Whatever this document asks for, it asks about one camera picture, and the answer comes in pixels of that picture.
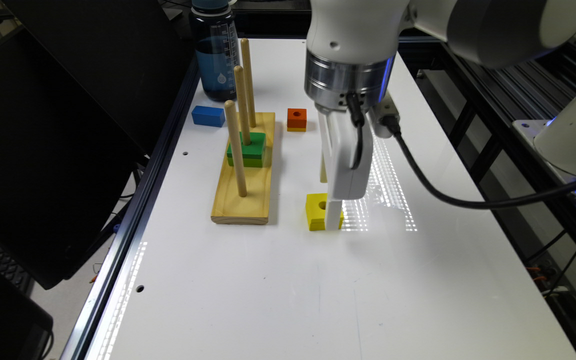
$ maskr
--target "wooden base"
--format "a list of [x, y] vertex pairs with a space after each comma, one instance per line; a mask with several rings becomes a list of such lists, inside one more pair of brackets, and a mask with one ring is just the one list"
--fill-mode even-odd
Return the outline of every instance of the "wooden base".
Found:
[[266, 155], [263, 167], [245, 168], [248, 195], [240, 197], [237, 191], [235, 169], [228, 165], [226, 151], [230, 144], [226, 144], [215, 202], [210, 215], [210, 219], [217, 224], [265, 225], [268, 223], [275, 113], [256, 113], [255, 115], [257, 126], [250, 129], [251, 132], [266, 134]]

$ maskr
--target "blue water bottle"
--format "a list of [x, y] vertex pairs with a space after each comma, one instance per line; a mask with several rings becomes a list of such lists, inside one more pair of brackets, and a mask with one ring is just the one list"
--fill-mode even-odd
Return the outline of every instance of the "blue water bottle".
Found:
[[211, 100], [234, 100], [239, 42], [228, 0], [192, 0], [190, 30], [204, 92]]

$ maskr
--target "computer screen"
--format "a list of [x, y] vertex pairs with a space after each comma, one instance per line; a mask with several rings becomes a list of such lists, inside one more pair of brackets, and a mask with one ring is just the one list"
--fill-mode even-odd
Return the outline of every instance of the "computer screen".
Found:
[[154, 0], [6, 1], [0, 40], [0, 245], [45, 289], [101, 245], [194, 51]]

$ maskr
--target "white table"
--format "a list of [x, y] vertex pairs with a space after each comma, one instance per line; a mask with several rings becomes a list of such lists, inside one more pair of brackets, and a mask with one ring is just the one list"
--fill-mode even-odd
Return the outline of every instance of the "white table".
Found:
[[[308, 231], [306, 194], [326, 185], [306, 45], [251, 51], [257, 111], [277, 116], [269, 224], [210, 221], [227, 128], [187, 119], [89, 358], [576, 359], [492, 214], [435, 200], [392, 139], [369, 195], [345, 204], [354, 231]], [[399, 57], [389, 89], [430, 180], [481, 200]], [[218, 106], [201, 86], [194, 105]], [[289, 107], [308, 109], [306, 133], [286, 131]]]

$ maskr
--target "green block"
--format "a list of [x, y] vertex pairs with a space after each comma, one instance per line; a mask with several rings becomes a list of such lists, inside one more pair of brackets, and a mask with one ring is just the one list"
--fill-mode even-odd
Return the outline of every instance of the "green block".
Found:
[[[233, 166], [232, 158], [228, 158], [228, 165]], [[244, 167], [264, 167], [264, 159], [244, 159]]]
[[[241, 143], [241, 152], [245, 159], [259, 159], [264, 158], [264, 153], [266, 152], [266, 134], [264, 133], [250, 133], [250, 145], [244, 146]], [[228, 159], [232, 158], [232, 150], [230, 145], [228, 145]]]

